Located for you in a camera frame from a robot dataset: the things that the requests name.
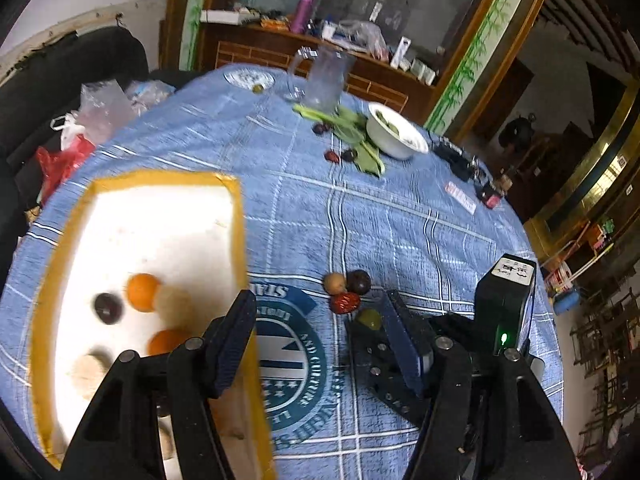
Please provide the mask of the green grape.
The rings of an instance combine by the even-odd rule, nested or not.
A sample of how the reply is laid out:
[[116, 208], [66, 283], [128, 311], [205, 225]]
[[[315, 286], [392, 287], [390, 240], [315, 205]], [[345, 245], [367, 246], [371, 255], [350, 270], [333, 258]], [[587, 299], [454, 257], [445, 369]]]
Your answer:
[[356, 316], [356, 321], [367, 327], [368, 330], [380, 330], [382, 327], [382, 316], [374, 309], [362, 309]]

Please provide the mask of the orange mandarin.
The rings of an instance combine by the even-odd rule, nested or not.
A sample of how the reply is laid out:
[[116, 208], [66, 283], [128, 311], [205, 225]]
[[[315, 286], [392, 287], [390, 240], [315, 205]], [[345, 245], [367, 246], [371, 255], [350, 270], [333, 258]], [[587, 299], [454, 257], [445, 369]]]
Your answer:
[[154, 334], [146, 344], [146, 354], [148, 356], [158, 356], [159, 354], [170, 353], [177, 349], [192, 335], [181, 328], [168, 328]]
[[125, 287], [126, 298], [131, 307], [139, 312], [152, 312], [154, 299], [160, 280], [153, 274], [138, 273], [128, 278]]

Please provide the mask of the red jujube date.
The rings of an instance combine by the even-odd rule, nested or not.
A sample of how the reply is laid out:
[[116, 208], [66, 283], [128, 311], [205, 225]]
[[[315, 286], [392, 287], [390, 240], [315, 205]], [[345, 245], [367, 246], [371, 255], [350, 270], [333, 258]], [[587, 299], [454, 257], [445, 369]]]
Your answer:
[[360, 307], [361, 298], [356, 292], [341, 292], [330, 299], [330, 309], [338, 315], [349, 314]]

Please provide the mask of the dark plum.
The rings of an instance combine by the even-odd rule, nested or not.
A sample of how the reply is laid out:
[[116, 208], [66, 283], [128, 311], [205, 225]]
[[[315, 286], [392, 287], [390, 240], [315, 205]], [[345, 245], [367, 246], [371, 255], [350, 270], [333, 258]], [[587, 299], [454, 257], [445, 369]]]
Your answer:
[[101, 292], [93, 299], [93, 311], [99, 320], [106, 325], [113, 325], [122, 318], [122, 302], [110, 292]]
[[358, 157], [358, 153], [353, 148], [350, 148], [349, 150], [345, 150], [344, 152], [341, 152], [341, 160], [343, 162], [356, 162], [357, 157]]
[[352, 270], [346, 274], [346, 289], [358, 296], [367, 295], [371, 289], [371, 278], [365, 270]]

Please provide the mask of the orange mandarin back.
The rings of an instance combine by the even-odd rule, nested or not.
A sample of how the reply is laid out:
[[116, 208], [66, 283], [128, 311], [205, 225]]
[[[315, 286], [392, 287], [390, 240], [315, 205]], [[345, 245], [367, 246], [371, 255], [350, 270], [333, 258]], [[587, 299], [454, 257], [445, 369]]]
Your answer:
[[139, 312], [152, 312], [154, 299], [160, 280], [153, 274], [138, 273], [128, 278], [125, 287], [126, 298], [131, 307]]

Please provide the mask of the small white round block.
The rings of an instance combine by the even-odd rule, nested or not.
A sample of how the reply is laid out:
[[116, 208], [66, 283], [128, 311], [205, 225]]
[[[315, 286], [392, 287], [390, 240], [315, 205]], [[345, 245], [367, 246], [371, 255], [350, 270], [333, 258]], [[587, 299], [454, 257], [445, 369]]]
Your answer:
[[111, 356], [104, 352], [87, 353], [75, 361], [70, 379], [83, 399], [90, 401], [93, 398], [111, 364]]

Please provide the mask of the small red black box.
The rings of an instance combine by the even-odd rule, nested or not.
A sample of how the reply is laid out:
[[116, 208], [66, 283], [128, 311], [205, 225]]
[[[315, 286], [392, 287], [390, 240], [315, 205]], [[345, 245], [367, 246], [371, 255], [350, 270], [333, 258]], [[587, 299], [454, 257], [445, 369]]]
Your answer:
[[506, 193], [512, 188], [513, 182], [503, 174], [500, 179], [490, 180], [476, 190], [476, 196], [488, 209], [494, 209], [501, 202]]

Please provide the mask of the brown kiwi fruit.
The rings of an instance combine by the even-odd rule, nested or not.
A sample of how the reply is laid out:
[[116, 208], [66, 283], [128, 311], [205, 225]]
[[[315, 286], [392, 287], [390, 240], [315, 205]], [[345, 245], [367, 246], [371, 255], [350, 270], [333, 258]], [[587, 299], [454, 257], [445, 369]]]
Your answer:
[[323, 278], [323, 288], [330, 296], [337, 296], [346, 292], [346, 278], [341, 273], [329, 273]]

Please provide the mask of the pink white label card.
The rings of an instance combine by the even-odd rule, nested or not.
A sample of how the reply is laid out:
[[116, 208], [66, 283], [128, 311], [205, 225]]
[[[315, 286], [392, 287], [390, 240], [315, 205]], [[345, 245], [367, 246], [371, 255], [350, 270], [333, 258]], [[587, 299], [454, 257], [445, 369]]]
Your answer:
[[475, 214], [477, 204], [470, 196], [467, 196], [461, 188], [458, 188], [454, 182], [445, 184], [445, 192], [450, 195], [459, 205], [461, 205], [469, 214]]

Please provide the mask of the yellow rimmed white foam tray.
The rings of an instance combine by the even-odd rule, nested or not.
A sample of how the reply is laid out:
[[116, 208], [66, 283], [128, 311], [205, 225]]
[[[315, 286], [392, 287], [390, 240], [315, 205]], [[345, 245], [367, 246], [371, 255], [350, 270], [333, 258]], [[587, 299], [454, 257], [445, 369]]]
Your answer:
[[73, 206], [32, 322], [58, 479], [270, 479], [239, 181], [134, 170]]

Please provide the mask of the blue plaid tablecloth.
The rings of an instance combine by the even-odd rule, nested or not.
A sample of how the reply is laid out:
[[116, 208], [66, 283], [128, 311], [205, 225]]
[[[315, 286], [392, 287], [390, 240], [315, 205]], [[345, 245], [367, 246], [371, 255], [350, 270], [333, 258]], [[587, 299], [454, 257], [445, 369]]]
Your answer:
[[29, 325], [44, 269], [73, 206], [89, 183], [138, 169], [214, 171], [241, 182], [248, 270], [255, 285], [280, 284], [314, 300], [293, 318], [324, 352], [341, 393], [280, 408], [276, 463], [285, 479], [398, 479], [418, 433], [366, 391], [366, 366], [349, 350], [344, 324], [329, 311], [322, 276], [362, 269], [369, 299], [396, 289], [416, 312], [469, 314], [480, 278], [503, 255], [533, 248], [507, 203], [465, 209], [446, 191], [446, 162], [418, 155], [388, 160], [373, 177], [323, 155], [341, 147], [314, 134], [286, 102], [286, 77], [256, 94], [230, 82], [230, 70], [194, 80], [100, 146], [44, 207], [17, 251], [1, 296], [1, 397], [25, 434], [36, 432], [27, 365]]

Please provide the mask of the white bowl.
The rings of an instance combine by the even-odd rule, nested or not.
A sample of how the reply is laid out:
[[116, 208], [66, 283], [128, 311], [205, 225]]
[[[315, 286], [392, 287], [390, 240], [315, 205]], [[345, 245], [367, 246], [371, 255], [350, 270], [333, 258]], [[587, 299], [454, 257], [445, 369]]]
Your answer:
[[386, 155], [408, 160], [430, 150], [420, 131], [396, 110], [378, 102], [368, 103], [367, 134]]

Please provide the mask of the far red date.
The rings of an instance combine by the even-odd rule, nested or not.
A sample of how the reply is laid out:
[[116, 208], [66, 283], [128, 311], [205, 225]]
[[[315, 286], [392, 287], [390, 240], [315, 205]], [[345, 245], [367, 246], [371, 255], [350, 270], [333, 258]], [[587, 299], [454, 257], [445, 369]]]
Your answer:
[[324, 159], [328, 162], [333, 162], [334, 164], [339, 164], [341, 162], [340, 156], [338, 156], [334, 151], [326, 151], [324, 153]]

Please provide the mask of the far dark grapes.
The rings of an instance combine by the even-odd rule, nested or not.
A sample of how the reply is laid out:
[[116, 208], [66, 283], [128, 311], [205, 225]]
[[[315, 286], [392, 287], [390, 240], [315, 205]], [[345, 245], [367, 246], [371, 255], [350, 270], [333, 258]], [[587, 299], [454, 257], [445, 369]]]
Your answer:
[[312, 131], [317, 136], [322, 136], [322, 134], [329, 133], [333, 131], [333, 127], [325, 122], [317, 122], [312, 126]]

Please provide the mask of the purple water bottle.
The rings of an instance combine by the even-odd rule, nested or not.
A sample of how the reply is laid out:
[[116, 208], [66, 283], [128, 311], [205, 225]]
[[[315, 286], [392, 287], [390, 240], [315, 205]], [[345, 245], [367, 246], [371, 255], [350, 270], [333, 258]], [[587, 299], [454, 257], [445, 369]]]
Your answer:
[[307, 29], [312, 10], [314, 10], [314, 0], [298, 0], [293, 19], [290, 23], [290, 32], [303, 35]]

